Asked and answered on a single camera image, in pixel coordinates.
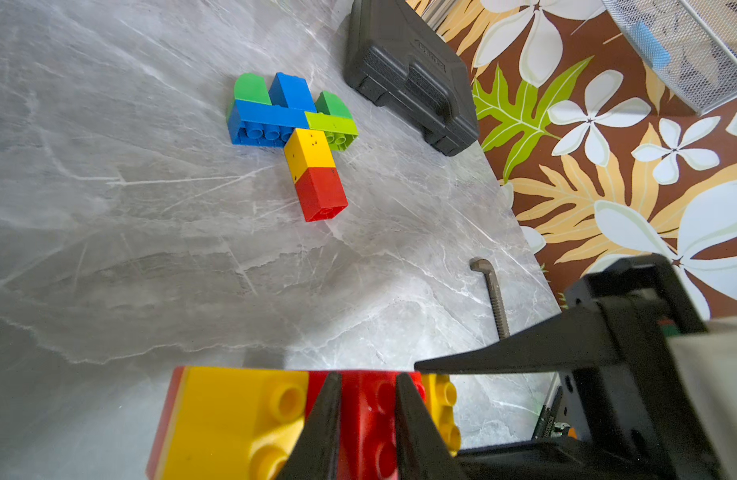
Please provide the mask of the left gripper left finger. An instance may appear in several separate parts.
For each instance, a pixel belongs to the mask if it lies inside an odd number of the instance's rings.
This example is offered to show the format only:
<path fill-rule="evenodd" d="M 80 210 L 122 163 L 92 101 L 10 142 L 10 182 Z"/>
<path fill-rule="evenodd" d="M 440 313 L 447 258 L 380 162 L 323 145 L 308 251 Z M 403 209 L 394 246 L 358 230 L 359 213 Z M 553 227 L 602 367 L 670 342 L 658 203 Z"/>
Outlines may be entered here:
<path fill-rule="evenodd" d="M 341 415 L 342 375 L 332 372 L 326 376 L 302 434 L 276 478 L 338 478 Z"/>

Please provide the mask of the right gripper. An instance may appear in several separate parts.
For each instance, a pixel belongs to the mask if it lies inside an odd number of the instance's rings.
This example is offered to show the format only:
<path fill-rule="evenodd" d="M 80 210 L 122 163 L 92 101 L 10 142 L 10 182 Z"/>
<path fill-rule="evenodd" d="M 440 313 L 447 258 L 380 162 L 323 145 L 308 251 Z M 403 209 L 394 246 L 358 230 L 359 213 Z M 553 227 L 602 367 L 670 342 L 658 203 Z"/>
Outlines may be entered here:
<path fill-rule="evenodd" d="M 462 453 L 469 479 L 726 479 L 668 340 L 706 333 L 668 261 L 615 262 L 579 281 L 565 312 L 422 373 L 556 372 L 569 433 Z"/>

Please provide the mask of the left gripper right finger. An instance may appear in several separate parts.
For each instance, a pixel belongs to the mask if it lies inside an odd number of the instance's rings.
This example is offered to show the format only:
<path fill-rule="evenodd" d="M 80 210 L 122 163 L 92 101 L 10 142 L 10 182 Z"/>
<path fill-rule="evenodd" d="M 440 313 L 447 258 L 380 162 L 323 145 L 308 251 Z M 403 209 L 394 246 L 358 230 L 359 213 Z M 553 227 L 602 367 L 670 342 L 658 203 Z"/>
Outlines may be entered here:
<path fill-rule="evenodd" d="M 400 479 L 467 479 L 450 456 L 408 373 L 397 377 L 395 416 Z"/>

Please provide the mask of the yellow square brick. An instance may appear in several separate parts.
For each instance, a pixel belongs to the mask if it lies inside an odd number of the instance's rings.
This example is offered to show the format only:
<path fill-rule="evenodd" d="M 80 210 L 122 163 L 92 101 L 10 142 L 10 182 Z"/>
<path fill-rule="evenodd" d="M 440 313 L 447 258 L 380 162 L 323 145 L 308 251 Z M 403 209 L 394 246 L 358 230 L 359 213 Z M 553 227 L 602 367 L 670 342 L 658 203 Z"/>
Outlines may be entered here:
<path fill-rule="evenodd" d="M 284 156 L 294 183 L 310 168 L 336 167 L 326 134 L 318 130 L 296 128 L 284 146 Z"/>
<path fill-rule="evenodd" d="M 146 476 L 274 479 L 304 427 L 308 373 L 180 366 Z"/>
<path fill-rule="evenodd" d="M 424 374 L 423 385 L 428 412 L 450 454 L 456 456 L 462 448 L 462 434 L 455 422 L 454 412 L 458 400 L 457 388 L 450 376 L 444 374 Z"/>

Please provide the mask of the red long brick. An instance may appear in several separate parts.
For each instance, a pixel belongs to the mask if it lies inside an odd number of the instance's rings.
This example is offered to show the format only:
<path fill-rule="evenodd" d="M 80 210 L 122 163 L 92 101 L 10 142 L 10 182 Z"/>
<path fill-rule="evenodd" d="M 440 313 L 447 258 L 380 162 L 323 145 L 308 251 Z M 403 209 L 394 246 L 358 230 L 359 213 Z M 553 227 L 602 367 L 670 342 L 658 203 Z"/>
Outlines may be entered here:
<path fill-rule="evenodd" d="M 308 373 L 304 423 L 326 380 Z M 344 370 L 340 416 L 340 479 L 395 479 L 398 476 L 395 427 L 396 380 L 392 371 Z"/>

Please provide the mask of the red square brick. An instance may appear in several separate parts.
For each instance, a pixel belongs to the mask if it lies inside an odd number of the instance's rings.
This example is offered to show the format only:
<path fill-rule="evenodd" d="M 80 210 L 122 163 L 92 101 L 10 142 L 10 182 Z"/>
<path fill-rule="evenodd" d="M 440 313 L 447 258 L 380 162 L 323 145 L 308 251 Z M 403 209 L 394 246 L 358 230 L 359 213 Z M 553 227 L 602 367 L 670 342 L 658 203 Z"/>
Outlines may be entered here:
<path fill-rule="evenodd" d="M 335 218 L 348 207 L 336 168 L 308 168 L 294 187 L 306 222 Z"/>

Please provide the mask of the lime green long brick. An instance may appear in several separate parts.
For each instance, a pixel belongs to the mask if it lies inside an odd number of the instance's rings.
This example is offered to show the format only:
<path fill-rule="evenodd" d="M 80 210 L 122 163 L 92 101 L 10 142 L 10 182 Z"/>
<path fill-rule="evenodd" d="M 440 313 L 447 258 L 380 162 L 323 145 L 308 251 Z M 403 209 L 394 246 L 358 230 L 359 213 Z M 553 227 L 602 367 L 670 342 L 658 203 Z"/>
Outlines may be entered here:
<path fill-rule="evenodd" d="M 322 131 L 332 151 L 344 152 L 358 138 L 358 127 L 352 118 L 306 111 L 308 128 Z"/>

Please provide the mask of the dark blue long brick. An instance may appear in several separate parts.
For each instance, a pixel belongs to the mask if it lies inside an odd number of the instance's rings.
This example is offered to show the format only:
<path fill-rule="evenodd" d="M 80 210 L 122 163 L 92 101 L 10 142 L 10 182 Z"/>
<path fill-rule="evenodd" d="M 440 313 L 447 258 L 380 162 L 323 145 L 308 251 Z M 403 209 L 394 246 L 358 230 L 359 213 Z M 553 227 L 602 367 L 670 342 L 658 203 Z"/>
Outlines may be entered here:
<path fill-rule="evenodd" d="M 306 112 L 278 105 L 234 100 L 228 108 L 234 145 L 284 148 L 296 129 L 308 129 Z"/>

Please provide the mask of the green square brick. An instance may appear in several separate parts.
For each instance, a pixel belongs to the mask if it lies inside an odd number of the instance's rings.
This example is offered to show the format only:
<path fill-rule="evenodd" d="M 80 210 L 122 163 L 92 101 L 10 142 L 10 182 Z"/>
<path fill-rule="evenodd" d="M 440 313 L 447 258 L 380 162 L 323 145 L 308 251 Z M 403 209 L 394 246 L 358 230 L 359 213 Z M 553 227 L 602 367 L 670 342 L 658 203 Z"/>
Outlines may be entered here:
<path fill-rule="evenodd" d="M 316 105 L 318 113 L 352 120 L 352 112 L 350 112 L 348 106 L 338 95 L 332 92 L 323 91 L 314 105 Z"/>
<path fill-rule="evenodd" d="M 254 73 L 242 74 L 232 88 L 234 100 L 258 103 L 262 105 L 272 104 L 268 87 L 266 87 L 266 79 Z"/>

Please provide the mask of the blue square brick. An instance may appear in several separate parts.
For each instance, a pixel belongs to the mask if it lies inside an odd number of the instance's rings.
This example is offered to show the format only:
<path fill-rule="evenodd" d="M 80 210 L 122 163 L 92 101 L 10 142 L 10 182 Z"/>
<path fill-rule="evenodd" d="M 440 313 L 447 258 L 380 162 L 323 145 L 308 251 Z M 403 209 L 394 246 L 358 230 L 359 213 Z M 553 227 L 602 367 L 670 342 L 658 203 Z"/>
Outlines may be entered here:
<path fill-rule="evenodd" d="M 316 113 L 312 93 L 304 78 L 278 72 L 272 80 L 268 95 L 274 105 Z"/>

